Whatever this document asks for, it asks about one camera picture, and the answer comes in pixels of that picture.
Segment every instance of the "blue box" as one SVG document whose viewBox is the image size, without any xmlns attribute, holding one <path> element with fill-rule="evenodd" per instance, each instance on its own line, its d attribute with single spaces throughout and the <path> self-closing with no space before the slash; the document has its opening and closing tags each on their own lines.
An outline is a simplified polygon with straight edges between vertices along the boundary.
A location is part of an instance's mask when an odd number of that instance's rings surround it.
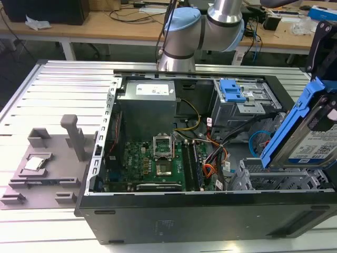
<svg viewBox="0 0 337 253">
<path fill-rule="evenodd" d="M 308 13 L 308 17 L 313 20 L 332 20 L 337 21 L 337 10 L 335 9 L 320 9 L 314 5 Z"/>
</svg>

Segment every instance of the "metal slotted surface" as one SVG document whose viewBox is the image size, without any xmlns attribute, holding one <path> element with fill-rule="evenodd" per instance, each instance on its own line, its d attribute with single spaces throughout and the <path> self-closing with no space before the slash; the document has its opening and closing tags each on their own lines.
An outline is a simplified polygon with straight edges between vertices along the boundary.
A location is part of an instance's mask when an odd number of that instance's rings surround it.
<svg viewBox="0 0 337 253">
<path fill-rule="evenodd" d="M 84 133 L 97 130 L 113 69 L 154 70 L 153 63 L 49 61 L 31 77 L 0 114 L 0 196 L 28 146 L 32 127 L 51 134 L 63 114 L 77 114 Z M 265 74 L 279 78 L 294 100 L 308 78 L 298 69 L 197 65 L 198 71 Z M 336 252 L 337 218 L 331 218 L 296 239 L 219 241 L 179 244 L 101 246 L 83 218 L 73 209 L 0 211 L 0 252 Z"/>
</svg>

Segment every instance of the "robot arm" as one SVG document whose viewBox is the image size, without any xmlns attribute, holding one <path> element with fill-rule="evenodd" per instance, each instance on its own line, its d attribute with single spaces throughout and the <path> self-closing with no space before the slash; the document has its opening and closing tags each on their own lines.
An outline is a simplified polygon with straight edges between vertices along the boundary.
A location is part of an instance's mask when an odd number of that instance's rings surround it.
<svg viewBox="0 0 337 253">
<path fill-rule="evenodd" d="M 261 0 L 267 7 L 279 7 L 296 0 Z M 194 72 L 196 50 L 232 51 L 239 44 L 244 23 L 242 0 L 215 0 L 207 15 L 195 8 L 178 8 L 173 12 L 171 26 L 165 26 L 166 43 L 159 61 L 160 71 Z"/>
</svg>

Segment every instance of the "black computer case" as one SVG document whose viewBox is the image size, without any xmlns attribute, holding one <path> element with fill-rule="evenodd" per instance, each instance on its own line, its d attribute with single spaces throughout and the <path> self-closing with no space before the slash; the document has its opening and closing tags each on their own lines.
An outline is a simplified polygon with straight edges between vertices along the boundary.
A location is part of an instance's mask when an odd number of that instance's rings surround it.
<svg viewBox="0 0 337 253">
<path fill-rule="evenodd" d="M 34 20 L 68 25 L 82 25 L 89 15 L 88 0 L 2 0 L 12 22 Z"/>
</svg>

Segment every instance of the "hard drive label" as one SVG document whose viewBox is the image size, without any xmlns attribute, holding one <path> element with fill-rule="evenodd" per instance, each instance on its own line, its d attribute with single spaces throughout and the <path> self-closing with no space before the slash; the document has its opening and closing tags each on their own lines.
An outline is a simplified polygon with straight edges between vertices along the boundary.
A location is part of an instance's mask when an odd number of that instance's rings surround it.
<svg viewBox="0 0 337 253">
<path fill-rule="evenodd" d="M 323 160 L 337 147 L 336 139 L 336 125 L 326 132 L 310 132 L 289 156 L 289 161 L 310 163 Z"/>
</svg>

